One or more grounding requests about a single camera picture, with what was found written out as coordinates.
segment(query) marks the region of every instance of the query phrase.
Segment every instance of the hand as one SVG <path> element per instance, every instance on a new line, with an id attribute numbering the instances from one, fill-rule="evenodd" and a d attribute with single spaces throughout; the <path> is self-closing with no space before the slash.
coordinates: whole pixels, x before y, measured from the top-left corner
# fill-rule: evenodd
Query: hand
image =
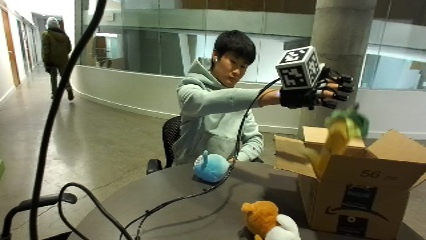
<path id="1" fill-rule="evenodd" d="M 331 99 L 347 101 L 348 95 L 344 93 L 354 91 L 351 82 L 351 77 L 346 75 L 332 76 L 331 70 L 322 68 L 320 75 L 311 88 L 279 90 L 280 105 L 290 109 L 307 107 L 308 110 L 312 110 L 314 106 L 335 109 L 336 102 Z"/>
<path id="2" fill-rule="evenodd" d="M 227 162 L 228 162 L 230 164 L 235 163 L 236 161 L 238 161 L 238 159 L 235 159 L 235 158 L 231 158 L 231 159 L 227 160 Z"/>

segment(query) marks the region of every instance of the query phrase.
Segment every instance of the black cable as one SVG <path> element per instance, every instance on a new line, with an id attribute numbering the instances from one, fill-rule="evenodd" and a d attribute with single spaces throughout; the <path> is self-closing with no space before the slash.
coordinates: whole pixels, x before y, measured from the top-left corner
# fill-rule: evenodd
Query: black cable
<path id="1" fill-rule="evenodd" d="M 207 194 L 207 193 L 211 192 L 215 188 L 218 188 L 218 187 L 226 182 L 226 179 L 227 179 L 227 177 L 228 177 L 228 175 L 230 175 L 230 172 L 231 172 L 231 170 L 232 170 L 232 168 L 234 168 L 234 164 L 235 164 L 235 163 L 231 163 L 231 164 L 228 165 L 227 172 L 226 172 L 223 178 L 222 178 L 222 179 L 218 181 L 218 183 L 214 184 L 210 188 L 203 189 L 203 191 L 199 192 L 199 193 L 195 193 L 195 194 L 191 194 L 191 195 L 187 195 L 187 196 L 183 196 L 183 197 L 178 197 L 178 198 L 171 199 L 170 201 L 159 204 L 159 205 L 158 205 L 157 207 L 154 207 L 151 210 L 147 210 L 147 211 L 145 212 L 145 214 L 137 218 L 137 219 L 141 219 L 141 218 L 142 218 L 142 220 L 141 220 L 141 222 L 139 222 L 139 224 L 138 224 L 138 227 L 137 227 L 137 235 L 135 235 L 134 240 L 139 240 L 139 229 L 141 229 L 141 227 L 142 227 L 142 224 L 143 224 L 146 218 L 147 218 L 153 213 L 155 213 L 157 211 L 159 211 L 162 208 L 165 208 L 166 206 L 169 206 L 171 203 L 175 203 L 175 202 L 178 202 L 178 201 L 181 201 L 181 200 L 185 200 L 185 199 L 189 199 L 189 198 L 198 197 L 198 196 L 201 196 L 201 195 L 203 195 L 203 194 Z M 137 219 L 133 220 L 133 221 L 126 225 L 125 229 L 137 221 Z"/>
<path id="2" fill-rule="evenodd" d="M 243 122 L 244 122 L 244 119 L 246 119 L 246 117 L 247 117 L 248 111 L 250 111 L 250 109 L 251 109 L 251 107 L 252 107 L 252 104 L 255 103 L 258 97 L 262 95 L 262 93 L 266 91 L 266 89 L 270 88 L 270 86 L 271 86 L 275 82 L 278 82 L 278 81 L 279 81 L 279 78 L 275 79 L 274 81 L 271 81 L 270 83 L 267 83 L 266 86 L 259 90 L 259 92 L 258 92 L 255 98 L 252 99 L 252 101 L 251 101 L 251 103 L 250 103 L 250 105 L 248 105 L 248 107 L 247 107 L 247 110 L 246 110 L 246 112 L 244 112 L 244 114 L 243 114 L 243 116 L 242 116 L 242 120 L 240 120 L 240 124 L 239 124 L 239 129 L 238 129 L 238 134 L 236 134 L 235 154 L 234 154 L 235 156 L 236 156 L 236 153 L 239 152 L 239 140 L 240 140 L 240 135 L 242 135 L 242 126 L 243 126 Z M 232 170 L 232 168 L 234 168 L 234 164 L 235 164 L 235 162 L 232 162 L 232 163 L 228 165 L 228 168 L 227 168 L 227 171 L 226 171 L 226 174 L 224 174 L 223 178 L 222 178 L 222 179 L 218 181 L 218 183 L 214 184 L 209 189 L 203 190 L 203 191 L 199 192 L 199 193 L 195 193 L 195 194 L 191 194 L 191 195 L 187 195 L 187 196 L 183 196 L 183 197 L 171 199 L 170 201 L 159 204 L 159 205 L 158 205 L 157 207 L 154 207 L 151 210 L 147 210 L 143 215 L 141 215 L 139 217 L 137 217 L 134 220 L 131 220 L 131 221 L 127 223 L 127 225 L 126 225 L 125 228 L 123 228 L 125 230 L 131 226 L 133 223 L 135 223 L 139 219 L 142 219 L 141 222 L 139 222 L 139 224 L 138 224 L 138 227 L 137 227 L 137 234 L 135 234 L 134 240 L 139 240 L 139 239 L 141 239 L 141 237 L 139 237 L 139 232 L 141 232 L 141 231 L 139 231 L 139 230 L 141 230 L 141 227 L 142 227 L 142 224 L 143 224 L 146 218 L 147 218 L 153 213 L 155 213 L 155 212 L 159 211 L 162 208 L 165 208 L 167 205 L 170 205 L 171 203 L 174 203 L 174 202 L 177 202 L 177 201 L 181 201 L 181 200 L 183 200 L 183 199 L 189 199 L 189 198 L 198 197 L 198 196 L 201 196 L 201 195 L 211 192 L 215 188 L 218 188 L 218 187 L 223 184 L 223 182 L 227 180 L 227 177 L 228 177 L 228 175 L 230 175 L 230 172 L 231 172 L 231 170 Z"/>
<path id="3" fill-rule="evenodd" d="M 127 231 L 123 229 L 122 225 L 119 224 L 119 222 L 114 219 L 114 217 L 107 213 L 106 209 L 103 208 L 102 204 L 98 202 L 97 198 L 94 197 L 93 193 L 90 192 L 90 190 L 83 187 L 81 184 L 78 183 L 66 183 L 65 186 L 61 188 L 61 191 L 58 193 L 58 198 L 62 198 L 62 194 L 66 190 L 67 187 L 77 187 L 79 188 L 85 194 L 89 196 L 89 198 L 91 199 L 98 211 L 102 213 L 102 215 L 107 218 L 109 222 L 111 222 L 111 224 L 118 228 L 121 235 L 125 236 L 126 240 L 133 240 L 130 234 L 127 233 Z M 62 212 L 62 201 L 58 201 L 57 203 L 57 208 L 58 208 L 58 215 L 61 217 L 62 222 L 65 223 L 66 227 L 73 231 L 73 233 L 75 233 L 78 235 L 78 237 L 83 240 L 89 240 L 82 233 L 70 225 L 70 223 L 67 222 L 67 219 L 63 215 Z"/>
<path id="4" fill-rule="evenodd" d="M 42 175 L 43 175 L 43 168 L 45 168 L 45 162 L 46 162 L 46 152 L 49 147 L 49 138 L 54 123 L 54 116 L 57 113 L 57 109 L 59 106 L 62 94 L 65 91 L 66 84 L 69 82 L 69 76 L 71 69 L 77 63 L 79 54 L 83 50 L 83 47 L 86 43 L 89 42 L 91 35 L 94 33 L 94 30 L 98 26 L 98 23 L 101 21 L 102 15 L 103 15 L 103 9 L 106 5 L 106 0 L 98 0 L 95 5 L 95 10 L 93 14 L 91 21 L 89 23 L 89 26 L 86 30 L 83 31 L 83 34 L 78 40 L 78 43 L 75 45 L 75 48 L 70 54 L 69 61 L 63 70 L 63 74 L 61 77 L 61 81 L 58 83 L 58 87 L 54 93 L 53 102 L 45 122 L 43 132 L 42 132 L 42 138 L 41 138 L 41 145 L 39 145 L 39 154 L 38 154 L 38 163 L 37 163 L 37 171 L 35 171 L 35 180 L 34 180 L 34 186 L 33 186 L 33 193 L 31 193 L 31 207 L 29 211 L 29 237 L 30 240 L 37 240 L 37 206 L 39 202 L 39 192 L 41 192 L 41 185 L 42 185 Z"/>
<path id="5" fill-rule="evenodd" d="M 267 83 L 264 85 L 264 87 L 258 91 L 258 94 L 255 96 L 255 98 L 252 99 L 252 102 L 250 103 L 248 107 L 247 107 L 247 110 L 243 114 L 243 117 L 242 117 L 242 120 L 240 120 L 240 124 L 239 124 L 239 129 L 238 129 L 238 134 L 236 134 L 236 142 L 235 142 L 235 150 L 234 150 L 234 159 L 236 159 L 236 156 L 238 156 L 238 152 L 240 150 L 240 137 L 242 137 L 242 127 L 243 127 L 243 122 L 244 122 L 244 119 L 248 115 L 248 111 L 252 107 L 252 104 L 255 103 L 258 97 L 262 95 L 262 93 L 266 91 L 267 88 L 270 88 L 271 85 L 274 85 L 276 82 L 279 81 L 279 78 L 276 78 L 275 80 L 272 80 L 270 83 Z"/>

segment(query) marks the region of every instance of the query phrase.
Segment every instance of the gray hoodie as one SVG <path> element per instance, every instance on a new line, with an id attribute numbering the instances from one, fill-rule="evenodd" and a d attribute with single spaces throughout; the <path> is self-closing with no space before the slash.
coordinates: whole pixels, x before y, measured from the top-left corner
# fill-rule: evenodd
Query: gray hoodie
<path id="1" fill-rule="evenodd" d="M 232 157 L 242 116 L 258 91 L 226 88 L 194 61 L 177 88 L 182 123 L 181 137 L 173 145 L 175 165 L 193 163 L 203 150 L 226 159 Z M 236 159 L 250 161 L 263 150 L 263 137 L 251 111 L 243 122 L 240 140 Z"/>

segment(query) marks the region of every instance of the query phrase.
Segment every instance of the stuffed toy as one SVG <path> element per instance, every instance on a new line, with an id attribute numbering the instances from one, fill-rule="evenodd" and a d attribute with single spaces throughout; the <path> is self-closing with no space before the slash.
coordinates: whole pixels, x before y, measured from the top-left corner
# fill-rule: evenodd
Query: stuffed toy
<path id="1" fill-rule="evenodd" d="M 203 181 L 215 183 L 223 178 L 228 164 L 220 155 L 209 154 L 207 151 L 203 151 L 194 163 L 195 175 Z"/>
<path id="2" fill-rule="evenodd" d="M 327 138 L 318 153 L 304 149 L 302 153 L 310 160 L 316 177 L 320 179 L 331 155 L 342 155 L 347 143 L 354 138 L 363 138 L 368 133 L 368 119 L 358 113 L 358 104 L 344 110 L 334 110 L 324 121 Z"/>
<path id="3" fill-rule="evenodd" d="M 272 202 L 243 203 L 240 211 L 255 240 L 300 240 L 294 220 L 278 214 L 278 207 Z"/>

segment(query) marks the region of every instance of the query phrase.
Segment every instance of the gray column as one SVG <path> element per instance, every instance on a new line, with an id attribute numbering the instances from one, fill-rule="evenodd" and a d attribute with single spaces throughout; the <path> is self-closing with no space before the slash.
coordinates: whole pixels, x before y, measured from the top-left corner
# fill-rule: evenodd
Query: gray column
<path id="1" fill-rule="evenodd" d="M 363 57 L 372 23 L 375 0 L 316 0 L 311 45 L 319 62 L 354 78 L 358 89 Z M 355 92 L 338 108 L 354 104 Z M 302 110 L 300 126 L 322 127 L 331 110 L 316 107 Z"/>

